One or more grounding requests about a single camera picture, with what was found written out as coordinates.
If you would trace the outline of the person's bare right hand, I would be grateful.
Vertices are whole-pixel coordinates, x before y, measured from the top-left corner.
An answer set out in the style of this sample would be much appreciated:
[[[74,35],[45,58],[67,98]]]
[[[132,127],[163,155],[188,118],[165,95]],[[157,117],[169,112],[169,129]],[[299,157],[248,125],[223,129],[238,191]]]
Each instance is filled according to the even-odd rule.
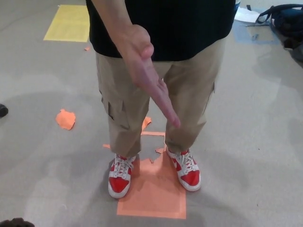
[[[165,82],[152,62],[154,47],[147,31],[139,25],[127,26],[119,33],[117,49],[123,57],[133,83],[144,90],[159,107],[167,120],[180,127],[180,120],[172,107]]]

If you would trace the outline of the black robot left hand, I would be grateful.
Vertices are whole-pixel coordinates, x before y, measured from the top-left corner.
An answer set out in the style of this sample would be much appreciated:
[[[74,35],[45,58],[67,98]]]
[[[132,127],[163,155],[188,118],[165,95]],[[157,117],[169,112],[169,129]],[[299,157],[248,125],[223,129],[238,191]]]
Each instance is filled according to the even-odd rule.
[[[12,220],[4,220],[0,222],[0,227],[35,227],[35,225],[23,218],[13,218]]]

